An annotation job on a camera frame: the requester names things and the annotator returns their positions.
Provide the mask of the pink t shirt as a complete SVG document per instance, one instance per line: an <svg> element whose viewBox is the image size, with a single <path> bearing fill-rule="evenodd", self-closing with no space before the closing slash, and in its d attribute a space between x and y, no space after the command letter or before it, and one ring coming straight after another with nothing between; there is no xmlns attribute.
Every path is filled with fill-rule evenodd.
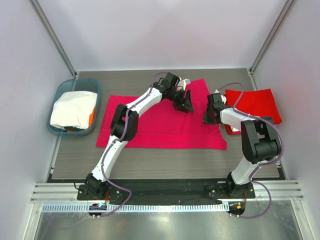
<svg viewBox="0 0 320 240"><path fill-rule="evenodd" d="M137 134L126 147L225 151L220 127L203 122L210 93L205 80L194 80L186 88L191 91L193 112L175 110L171 101L161 101L139 118Z"/></svg>

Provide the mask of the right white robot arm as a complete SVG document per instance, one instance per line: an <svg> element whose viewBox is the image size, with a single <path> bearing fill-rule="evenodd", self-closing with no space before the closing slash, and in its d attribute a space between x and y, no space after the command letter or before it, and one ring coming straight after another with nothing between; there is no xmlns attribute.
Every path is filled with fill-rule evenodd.
<svg viewBox="0 0 320 240"><path fill-rule="evenodd" d="M231 198L243 196L257 171L278 156L282 144L271 117L258 117L225 105L219 92L207 96L203 122L230 125L241 133L243 157L226 179L225 191Z"/></svg>

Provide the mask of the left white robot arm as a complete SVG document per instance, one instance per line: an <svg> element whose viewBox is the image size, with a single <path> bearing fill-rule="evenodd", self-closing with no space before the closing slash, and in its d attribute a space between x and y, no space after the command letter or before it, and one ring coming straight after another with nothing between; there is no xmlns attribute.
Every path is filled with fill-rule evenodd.
<svg viewBox="0 0 320 240"><path fill-rule="evenodd" d="M107 196L108 186L125 191L130 198L132 191L121 187L112 181L109 177L111 170L120 155L122 149L134 139L138 132L139 118L154 105L163 100L172 102L173 108L185 113L193 113L194 109L191 103L191 91L186 89L191 83L189 79L164 72L165 77L158 81L153 81L150 87L136 100L128 103L120 103L114 112L110 124L110 136L99 162L87 175L82 191L90 198L100 200Z"/></svg>

